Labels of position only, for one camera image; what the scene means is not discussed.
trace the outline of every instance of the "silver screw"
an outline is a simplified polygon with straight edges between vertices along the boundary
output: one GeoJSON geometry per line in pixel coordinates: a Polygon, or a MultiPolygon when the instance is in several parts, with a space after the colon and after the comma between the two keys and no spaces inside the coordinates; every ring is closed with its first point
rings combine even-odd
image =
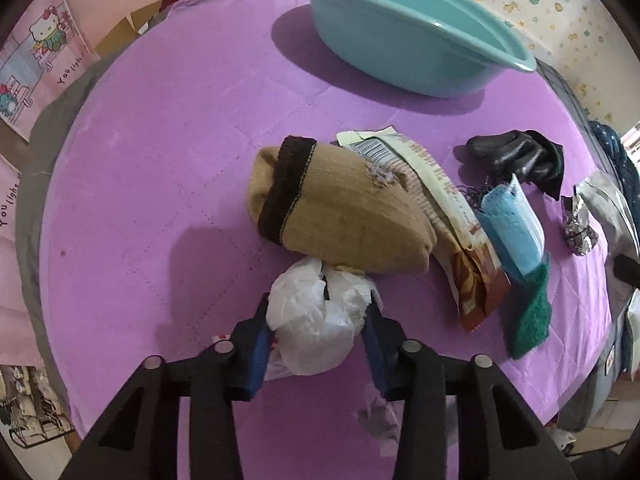
{"type": "Polygon", "coordinates": [[[481,368],[491,368],[491,366],[494,364],[492,359],[488,355],[484,354],[478,354],[476,357],[474,357],[474,362],[481,368]]]}
{"type": "Polygon", "coordinates": [[[214,345],[214,350],[219,354],[228,354],[233,351],[234,344],[229,339],[221,339],[214,345]]]}
{"type": "Polygon", "coordinates": [[[159,368],[161,364],[162,358],[159,355],[150,355],[142,363],[143,367],[147,370],[155,370],[156,368],[159,368]]]}
{"type": "Polygon", "coordinates": [[[402,350],[405,352],[409,352],[409,354],[415,354],[420,351],[422,348],[422,343],[420,341],[416,341],[415,339],[406,339],[402,342],[402,350]]]}

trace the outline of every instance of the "teal plastic basin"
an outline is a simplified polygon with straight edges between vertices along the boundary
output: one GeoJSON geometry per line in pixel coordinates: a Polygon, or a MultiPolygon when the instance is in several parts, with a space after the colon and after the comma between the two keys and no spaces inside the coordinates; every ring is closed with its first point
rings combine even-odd
{"type": "Polygon", "coordinates": [[[322,41],[363,72],[420,94],[454,97],[536,60],[473,0],[311,0],[322,41]]]}

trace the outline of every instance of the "silver foil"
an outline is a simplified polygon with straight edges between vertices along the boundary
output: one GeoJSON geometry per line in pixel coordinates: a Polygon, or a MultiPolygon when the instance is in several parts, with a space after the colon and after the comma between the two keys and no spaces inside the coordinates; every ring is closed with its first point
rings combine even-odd
{"type": "Polygon", "coordinates": [[[573,196],[562,197],[564,239],[576,256],[589,254],[598,243],[598,234],[589,225],[589,210],[574,188],[573,196]]]}

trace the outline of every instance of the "dark brown sock cuff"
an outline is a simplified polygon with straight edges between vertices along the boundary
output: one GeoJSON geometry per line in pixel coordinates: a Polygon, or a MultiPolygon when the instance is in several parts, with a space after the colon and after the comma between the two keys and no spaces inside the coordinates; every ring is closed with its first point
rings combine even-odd
{"type": "Polygon", "coordinates": [[[273,184],[258,218],[260,236],[282,245],[282,232],[300,198],[306,170],[316,148],[315,139],[289,136],[284,139],[273,170],[273,184]]]}

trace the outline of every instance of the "purple tablecloth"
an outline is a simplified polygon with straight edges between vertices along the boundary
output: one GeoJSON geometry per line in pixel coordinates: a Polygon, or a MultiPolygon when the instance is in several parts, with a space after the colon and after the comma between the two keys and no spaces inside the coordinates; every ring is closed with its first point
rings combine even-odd
{"type": "MultiPolygon", "coordinates": [[[[539,76],[507,71],[459,100],[409,94],[337,59],[307,4],[185,0],[114,63],[82,108],[52,177],[40,259],[47,333],[81,433],[146,356],[197,354],[251,316],[299,259],[262,240],[245,210],[260,147],[288,134],[329,141],[392,124],[459,184],[478,175],[461,168],[456,145],[532,128],[564,145],[564,194],[593,169],[539,76]]],[[[552,255],[553,318],[548,341],[519,361],[508,358],[502,328],[513,305],[465,333],[437,264],[376,282],[386,314],[408,336],[460,358],[491,355],[546,422],[593,367],[608,332],[606,242],[571,255],[560,204],[533,187],[527,193],[552,255]]],[[[246,478],[390,478],[392,460],[353,415],[369,382],[357,342],[328,373],[265,384],[237,409],[246,478]]]]}

